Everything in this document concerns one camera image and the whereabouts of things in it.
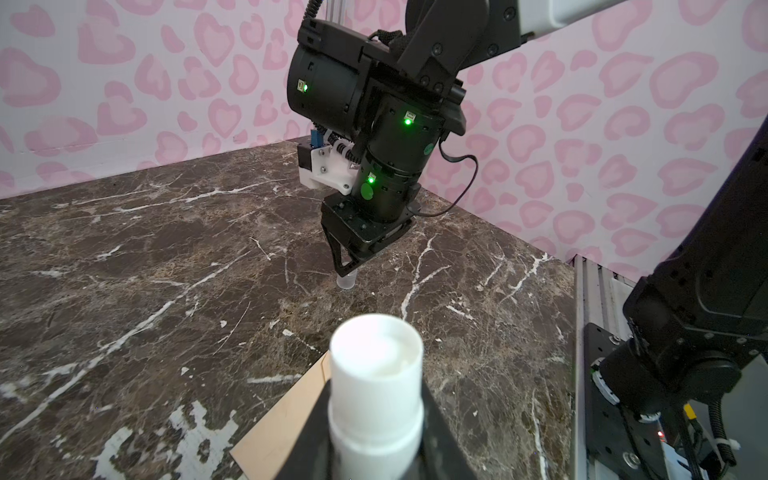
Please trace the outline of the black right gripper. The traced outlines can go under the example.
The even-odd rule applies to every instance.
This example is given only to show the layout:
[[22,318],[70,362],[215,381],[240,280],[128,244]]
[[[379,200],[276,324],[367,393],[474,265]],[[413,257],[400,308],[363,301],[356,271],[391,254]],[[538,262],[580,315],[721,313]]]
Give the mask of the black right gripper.
[[414,216],[408,212],[392,222],[367,219],[355,202],[342,194],[325,197],[321,205],[321,226],[334,270],[342,278],[403,237],[413,224]]

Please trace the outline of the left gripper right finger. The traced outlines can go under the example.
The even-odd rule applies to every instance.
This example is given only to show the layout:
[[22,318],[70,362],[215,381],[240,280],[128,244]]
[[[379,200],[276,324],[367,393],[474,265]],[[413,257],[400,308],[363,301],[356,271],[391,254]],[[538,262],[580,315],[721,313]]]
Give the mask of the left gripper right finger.
[[422,384],[424,425],[416,458],[417,478],[424,480],[476,480],[426,383]]

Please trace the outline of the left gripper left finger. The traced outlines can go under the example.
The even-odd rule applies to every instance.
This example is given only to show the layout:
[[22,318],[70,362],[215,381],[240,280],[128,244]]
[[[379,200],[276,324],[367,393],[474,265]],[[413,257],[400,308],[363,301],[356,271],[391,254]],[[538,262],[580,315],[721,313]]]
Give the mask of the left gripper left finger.
[[327,480],[333,477],[333,445],[330,440],[328,404],[330,384],[326,383],[294,447],[275,476],[276,480]]

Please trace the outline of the clear glue stick cap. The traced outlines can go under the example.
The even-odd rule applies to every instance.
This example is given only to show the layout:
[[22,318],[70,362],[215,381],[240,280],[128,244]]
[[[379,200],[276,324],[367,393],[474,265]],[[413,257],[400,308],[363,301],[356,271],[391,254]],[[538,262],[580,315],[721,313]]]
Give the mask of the clear glue stick cap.
[[337,286],[342,290],[351,290],[356,285],[356,279],[357,279],[357,270],[353,270],[349,274],[345,276],[338,275],[336,278],[336,284]]

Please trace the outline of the peach paper envelope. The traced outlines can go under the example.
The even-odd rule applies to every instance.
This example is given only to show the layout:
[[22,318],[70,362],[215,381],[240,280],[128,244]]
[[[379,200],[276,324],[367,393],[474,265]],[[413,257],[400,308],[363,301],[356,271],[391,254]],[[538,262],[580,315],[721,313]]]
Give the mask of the peach paper envelope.
[[330,378],[326,352],[235,445],[231,455],[246,479],[275,478]]

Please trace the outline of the white glue stick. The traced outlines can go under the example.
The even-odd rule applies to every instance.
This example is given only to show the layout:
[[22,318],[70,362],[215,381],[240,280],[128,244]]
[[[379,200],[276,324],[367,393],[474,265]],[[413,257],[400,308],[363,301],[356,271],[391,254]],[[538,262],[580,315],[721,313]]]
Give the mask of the white glue stick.
[[406,321],[365,314],[330,341],[328,424],[334,479],[401,479],[424,428],[420,334]]

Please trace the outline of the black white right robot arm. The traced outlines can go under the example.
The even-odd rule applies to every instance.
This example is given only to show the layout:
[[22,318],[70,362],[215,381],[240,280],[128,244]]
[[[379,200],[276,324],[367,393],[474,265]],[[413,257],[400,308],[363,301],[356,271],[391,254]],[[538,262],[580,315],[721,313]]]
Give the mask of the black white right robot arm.
[[691,230],[767,114],[763,1],[622,1],[464,76],[467,134],[432,192],[531,244],[502,297],[545,339],[575,322],[557,261],[635,280]]

